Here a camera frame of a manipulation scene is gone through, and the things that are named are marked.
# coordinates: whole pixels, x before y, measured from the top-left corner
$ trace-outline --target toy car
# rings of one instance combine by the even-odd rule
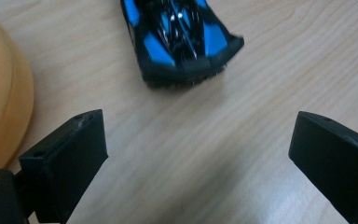
[[[224,70],[242,48],[205,0],[120,0],[143,80],[197,83]]]

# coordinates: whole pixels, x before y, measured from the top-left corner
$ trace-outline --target orange object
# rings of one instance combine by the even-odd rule
[[[34,83],[29,65],[0,27],[0,168],[17,152],[34,106]]]

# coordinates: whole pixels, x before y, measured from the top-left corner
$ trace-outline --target wooden table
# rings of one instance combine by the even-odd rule
[[[299,110],[358,132],[358,1],[209,4],[246,46],[218,77],[153,91],[118,0],[0,0],[34,71],[20,153],[103,109],[110,158],[69,223],[346,223],[287,153]]]

